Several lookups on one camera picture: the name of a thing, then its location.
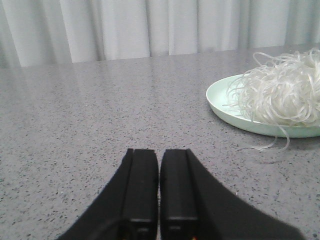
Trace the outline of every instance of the light green plate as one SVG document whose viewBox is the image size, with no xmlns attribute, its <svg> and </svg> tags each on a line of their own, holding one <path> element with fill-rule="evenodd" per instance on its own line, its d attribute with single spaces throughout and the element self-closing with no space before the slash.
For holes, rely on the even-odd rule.
<svg viewBox="0 0 320 240">
<path fill-rule="evenodd" d="M 213 83 L 206 90 L 206 98 L 210 103 L 213 112 L 223 121 L 237 128 L 267 136 L 277 136 L 285 138 L 285 134 L 277 126 L 251 121 L 241 115 L 240 110 L 234 110 L 229 106 L 227 100 L 227 89 L 230 82 L 234 81 L 240 75 L 229 76 Z M 310 126 L 282 126 L 289 134 L 290 138 L 311 138 L 320 136 L 320 127 Z"/>
</svg>

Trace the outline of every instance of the white noodles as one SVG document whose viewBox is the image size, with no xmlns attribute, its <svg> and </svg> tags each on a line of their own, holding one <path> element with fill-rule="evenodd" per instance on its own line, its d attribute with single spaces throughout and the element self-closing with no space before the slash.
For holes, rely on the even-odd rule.
<svg viewBox="0 0 320 240">
<path fill-rule="evenodd" d="M 261 64 L 257 55 L 269 60 Z M 289 136 L 281 126 L 320 126 L 320 50 L 276 57 L 255 52 L 253 58 L 259 67 L 232 82 L 229 106 L 240 108 L 251 121 L 280 127 L 288 139 L 286 149 Z"/>
</svg>

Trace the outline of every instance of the white curtain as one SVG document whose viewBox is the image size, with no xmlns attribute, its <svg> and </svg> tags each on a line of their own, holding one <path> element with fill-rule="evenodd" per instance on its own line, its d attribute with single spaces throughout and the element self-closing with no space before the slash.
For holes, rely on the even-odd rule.
<svg viewBox="0 0 320 240">
<path fill-rule="evenodd" d="M 0 67 L 320 42 L 320 0 L 0 0 Z"/>
</svg>

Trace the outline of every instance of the speckled granite surface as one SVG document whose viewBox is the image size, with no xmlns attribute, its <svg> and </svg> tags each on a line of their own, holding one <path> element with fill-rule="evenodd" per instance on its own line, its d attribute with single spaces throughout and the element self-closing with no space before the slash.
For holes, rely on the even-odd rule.
<svg viewBox="0 0 320 240">
<path fill-rule="evenodd" d="M 213 82 L 256 67 L 253 52 L 0 69 L 0 239 L 57 238 L 127 148 L 154 149 L 159 160 L 190 148 L 241 199 L 320 239 L 320 137 L 292 139 L 280 153 L 239 150 L 273 138 L 224 123 L 207 103 Z"/>
</svg>

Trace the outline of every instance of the table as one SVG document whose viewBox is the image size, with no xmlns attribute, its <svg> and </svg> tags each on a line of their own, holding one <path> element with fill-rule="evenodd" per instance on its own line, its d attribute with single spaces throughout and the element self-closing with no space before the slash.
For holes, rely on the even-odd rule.
<svg viewBox="0 0 320 240">
<path fill-rule="evenodd" d="M 284 152 L 240 150 L 273 138 L 221 121 L 206 89 L 256 67 L 256 51 L 0 69 L 0 239 L 54 240 L 97 197 L 127 148 L 190 148 L 226 188 L 320 239 L 320 137 Z M 280 147 L 286 143 L 280 139 Z"/>
</svg>

